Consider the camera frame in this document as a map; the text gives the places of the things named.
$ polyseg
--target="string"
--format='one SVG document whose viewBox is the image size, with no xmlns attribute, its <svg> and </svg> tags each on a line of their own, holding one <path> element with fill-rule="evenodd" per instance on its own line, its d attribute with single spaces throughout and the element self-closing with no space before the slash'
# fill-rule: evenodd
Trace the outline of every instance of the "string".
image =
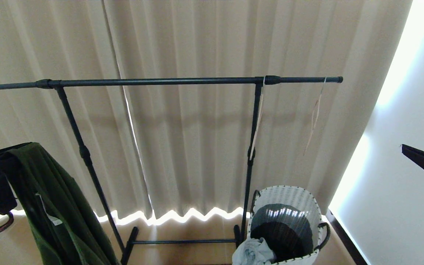
<svg viewBox="0 0 424 265">
<path fill-rule="evenodd" d="M 259 124 L 261 123 L 261 116 L 263 114 L 264 86 L 265 86 L 264 81 L 265 80 L 266 80 L 266 76 L 263 77 L 263 86 L 261 88 L 261 97 L 259 98 L 258 119 L 256 121 L 256 130 L 254 131 L 253 142 L 251 144 L 250 160 L 253 157 L 253 151 L 254 151 L 254 146 L 256 144 L 256 138 L 257 138 L 257 135 L 258 135 Z"/>
<path fill-rule="evenodd" d="M 318 115 L 320 114 L 320 101 L 322 99 L 323 87 L 325 87 L 325 83 L 326 83 L 326 77 L 325 77 L 325 80 L 323 80 L 322 89 L 320 90 L 320 96 L 318 96 L 318 100 L 317 100 L 317 102 L 315 102 L 315 106 L 313 106 L 311 131 L 310 131 L 310 136 L 308 137 L 307 145 L 305 146 L 305 150 L 303 151 L 304 156 L 305 156 L 305 152 L 307 152 L 308 145 L 310 144 L 310 141 L 312 139 L 313 131 L 315 130 L 315 127 L 317 125 Z M 313 115 L 315 114 L 315 109 L 317 109 L 317 115 L 315 116 L 315 122 L 314 122 L 313 121 Z"/>
</svg>

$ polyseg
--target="light under curtain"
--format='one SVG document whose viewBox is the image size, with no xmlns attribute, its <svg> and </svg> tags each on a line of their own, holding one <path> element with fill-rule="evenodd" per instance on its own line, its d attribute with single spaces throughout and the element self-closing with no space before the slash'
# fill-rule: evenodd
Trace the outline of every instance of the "light under curtain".
<svg viewBox="0 0 424 265">
<path fill-rule="evenodd" d="M 296 185 L 325 212 L 367 124 L 408 1 L 0 1 L 0 83 L 343 75 L 266 87 L 252 191 Z M 69 88 L 120 218 L 242 205 L 252 85 Z M 0 91 L 0 148 L 37 141 L 104 215 L 54 91 Z"/>
</svg>

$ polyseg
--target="green cloth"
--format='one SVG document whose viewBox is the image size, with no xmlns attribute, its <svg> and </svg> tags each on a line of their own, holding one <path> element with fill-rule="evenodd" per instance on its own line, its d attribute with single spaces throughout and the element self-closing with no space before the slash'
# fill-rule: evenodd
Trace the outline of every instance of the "green cloth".
<svg viewBox="0 0 424 265">
<path fill-rule="evenodd" d="M 62 166 L 39 143 L 8 152 L 22 164 L 9 182 L 25 210 L 44 265 L 119 264 L 96 215 Z M 54 225 L 47 214 L 63 223 Z"/>
</svg>

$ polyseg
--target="clothing tag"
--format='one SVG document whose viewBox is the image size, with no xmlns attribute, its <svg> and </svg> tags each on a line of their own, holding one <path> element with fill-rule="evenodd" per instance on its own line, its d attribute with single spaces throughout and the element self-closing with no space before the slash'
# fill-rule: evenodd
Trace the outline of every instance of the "clothing tag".
<svg viewBox="0 0 424 265">
<path fill-rule="evenodd" d="M 42 200 L 42 196 L 39 193 L 35 193 L 35 195 L 40 197 L 40 201 L 42 201 L 43 211 L 45 212 L 49 220 L 52 221 L 53 225 L 55 226 L 61 225 L 63 223 L 62 220 L 60 220 L 59 218 L 56 218 L 55 216 L 49 215 L 47 213 L 47 210 L 45 209 L 45 204 L 43 203 L 43 200 Z"/>
</svg>

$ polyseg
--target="floor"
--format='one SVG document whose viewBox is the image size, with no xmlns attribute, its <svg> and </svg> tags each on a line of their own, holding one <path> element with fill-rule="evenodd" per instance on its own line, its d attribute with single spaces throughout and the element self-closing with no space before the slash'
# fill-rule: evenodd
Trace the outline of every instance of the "floor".
<svg viewBox="0 0 424 265">
<path fill-rule="evenodd" d="M 192 217 L 186 223 L 169 220 L 160 226 L 147 226 L 139 219 L 128 225 L 118 226 L 118 229 L 124 242 L 127 241 L 133 226 L 139 228 L 138 240 L 233 238 L 233 226 L 240 223 L 240 220 L 240 216 L 227 220 L 214 215 L 207 222 Z M 5 218 L 0 219 L 0 224 L 5 221 Z M 108 222 L 101 225 L 120 258 L 121 252 Z M 136 245 L 128 263 L 129 265 L 230 264 L 234 250 L 234 243 Z M 25 216 L 15 216 L 14 224 L 0 233 L 0 264 L 42 264 Z M 355 263 L 343 243 L 333 233 L 330 241 L 318 255 L 315 265 L 355 265 Z"/>
</svg>

